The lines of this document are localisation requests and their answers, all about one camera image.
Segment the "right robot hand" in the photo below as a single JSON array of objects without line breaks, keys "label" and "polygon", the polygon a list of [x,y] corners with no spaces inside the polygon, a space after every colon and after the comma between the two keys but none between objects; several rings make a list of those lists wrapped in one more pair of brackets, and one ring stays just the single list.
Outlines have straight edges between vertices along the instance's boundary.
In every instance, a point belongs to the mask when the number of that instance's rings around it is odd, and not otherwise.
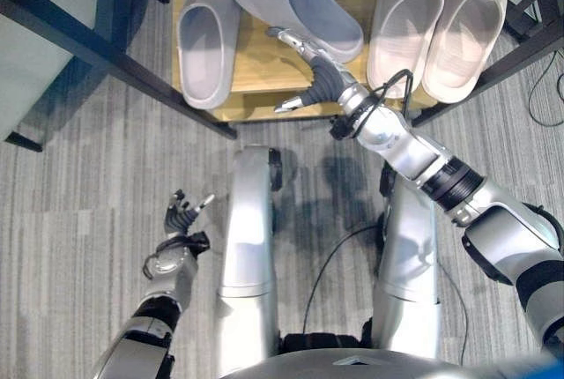
[{"label": "right robot hand", "polygon": [[348,87],[357,83],[342,63],[335,60],[316,42],[297,34],[294,30],[270,26],[266,30],[266,35],[294,49],[313,74],[310,86],[291,99],[278,104],[274,108],[275,113],[287,113],[321,102],[337,102]]}]

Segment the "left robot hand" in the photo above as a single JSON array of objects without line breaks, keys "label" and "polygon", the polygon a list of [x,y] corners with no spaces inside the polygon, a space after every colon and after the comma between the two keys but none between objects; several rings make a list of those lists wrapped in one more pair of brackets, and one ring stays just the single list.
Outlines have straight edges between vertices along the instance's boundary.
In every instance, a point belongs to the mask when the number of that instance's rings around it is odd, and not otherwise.
[{"label": "left robot hand", "polygon": [[191,205],[185,200],[182,189],[175,191],[169,199],[164,218],[164,231],[167,238],[187,236],[189,228],[201,211],[214,199],[215,195],[209,194],[200,203]]}]

